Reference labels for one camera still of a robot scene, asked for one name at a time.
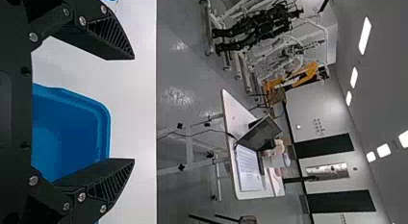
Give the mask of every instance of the laptop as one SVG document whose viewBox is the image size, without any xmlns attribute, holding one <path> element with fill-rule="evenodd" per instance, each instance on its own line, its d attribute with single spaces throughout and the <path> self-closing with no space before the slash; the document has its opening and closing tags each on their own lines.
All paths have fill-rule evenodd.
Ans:
<svg viewBox="0 0 408 224">
<path fill-rule="evenodd" d="M 236 157 L 242 191 L 263 189 L 265 175 L 262 151 L 274 147 L 282 130 L 270 115 L 248 124 L 249 131 L 237 141 Z"/>
</svg>

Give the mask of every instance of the gray floor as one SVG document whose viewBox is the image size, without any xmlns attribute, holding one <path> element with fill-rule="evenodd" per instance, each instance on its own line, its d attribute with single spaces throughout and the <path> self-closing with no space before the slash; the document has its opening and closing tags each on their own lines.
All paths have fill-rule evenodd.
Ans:
<svg viewBox="0 0 408 224">
<path fill-rule="evenodd" d="M 220 0 L 213 0 L 213 4 L 219 12 L 224 10 Z M 209 114 L 221 112 L 220 91 L 223 88 L 244 106 L 255 106 L 244 92 L 242 82 L 235 81 L 232 72 L 222 70 L 219 58 L 205 57 L 198 0 L 158 0 L 157 33 L 159 130 L 179 122 L 201 121 Z M 263 115 L 260 110 L 257 113 L 257 116 Z M 223 122 L 213 122 L 212 128 L 223 130 Z M 201 130 L 203 127 L 197 127 L 192 132 Z M 197 139 L 225 147 L 223 134 L 208 133 Z M 184 162 L 184 146 L 183 142 L 171 138 L 158 140 L 158 168 Z M 196 154 L 196 161 L 205 158 L 205 151 L 198 150 Z M 260 223 L 303 223 L 299 185 L 288 186 L 286 197 L 238 201 L 233 194 L 231 181 L 227 180 L 222 183 L 223 201 L 212 202 L 213 171 L 212 167 L 208 167 L 159 177 L 158 223 L 193 223 L 188 219 L 189 213 L 208 217 L 214 213 L 234 217 L 255 214 Z M 295 170 L 286 173 L 295 176 Z"/>
</svg>

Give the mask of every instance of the computer monitor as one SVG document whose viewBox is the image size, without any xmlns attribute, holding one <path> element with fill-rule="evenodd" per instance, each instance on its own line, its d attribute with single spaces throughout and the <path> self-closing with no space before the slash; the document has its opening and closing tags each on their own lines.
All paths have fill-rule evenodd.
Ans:
<svg viewBox="0 0 408 224">
<path fill-rule="evenodd" d="M 274 146 L 271 141 L 282 132 L 270 115 L 248 125 L 249 131 L 237 143 L 255 151 L 267 150 L 271 144 Z"/>
</svg>

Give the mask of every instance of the desk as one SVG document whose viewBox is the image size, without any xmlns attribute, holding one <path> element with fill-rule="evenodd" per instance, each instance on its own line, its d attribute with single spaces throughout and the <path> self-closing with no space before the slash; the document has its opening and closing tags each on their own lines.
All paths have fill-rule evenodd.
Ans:
<svg viewBox="0 0 408 224">
<path fill-rule="evenodd" d="M 221 91 L 222 111 L 224 114 L 225 131 L 236 138 L 240 138 L 249 131 L 248 124 L 255 121 L 256 117 L 252 115 L 244 106 L 242 106 L 234 97 L 232 97 L 226 90 Z M 228 156 L 231 162 L 232 180 L 235 194 L 239 200 L 266 198 L 275 196 L 284 196 L 284 189 L 280 189 L 278 194 L 275 192 L 268 177 L 268 169 L 265 169 L 265 176 L 263 176 L 264 190 L 260 191 L 241 191 L 240 178 L 237 169 L 236 155 L 234 151 L 235 140 L 229 136 L 227 138 Z M 283 187 L 282 178 L 277 178 L 279 184 Z"/>
<path fill-rule="evenodd" d="M 156 4 L 117 4 L 134 61 L 107 62 L 52 37 L 32 54 L 35 83 L 104 104 L 112 120 L 111 157 L 136 160 L 126 188 L 100 224 L 156 224 Z"/>
</svg>

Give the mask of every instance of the ceiling light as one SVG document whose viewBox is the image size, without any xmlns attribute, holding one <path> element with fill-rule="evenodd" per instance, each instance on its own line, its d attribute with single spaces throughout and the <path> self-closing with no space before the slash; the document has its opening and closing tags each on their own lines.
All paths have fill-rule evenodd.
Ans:
<svg viewBox="0 0 408 224">
<path fill-rule="evenodd" d="M 371 32 L 371 23 L 369 19 L 366 17 L 364 20 L 363 31 L 361 32 L 360 43 L 358 48 L 360 49 L 361 55 L 364 55 L 366 52 L 367 42 L 369 42 Z"/>
<path fill-rule="evenodd" d="M 404 133 L 400 134 L 398 138 L 399 142 L 401 142 L 402 147 L 404 148 L 408 147 L 408 131 L 405 131 Z"/>
<path fill-rule="evenodd" d="M 377 158 L 375 157 L 374 152 L 371 151 L 367 153 L 367 161 L 374 162 L 375 160 L 377 160 Z"/>
<path fill-rule="evenodd" d="M 357 78 L 358 78 L 357 68 L 356 68 L 356 67 L 353 67 L 353 72 L 351 73 L 351 80 L 350 80 L 351 86 L 352 86 L 353 88 L 356 87 Z"/>
<path fill-rule="evenodd" d="M 380 147 L 377 148 L 377 153 L 380 158 L 384 158 L 388 155 L 391 155 L 390 146 L 388 146 L 388 144 L 381 145 Z"/>
<path fill-rule="evenodd" d="M 350 106 L 352 98 L 353 98 L 353 96 L 351 95 L 351 92 L 348 91 L 347 96 L 345 97 L 345 102 L 347 103 L 348 106 Z"/>
</svg>

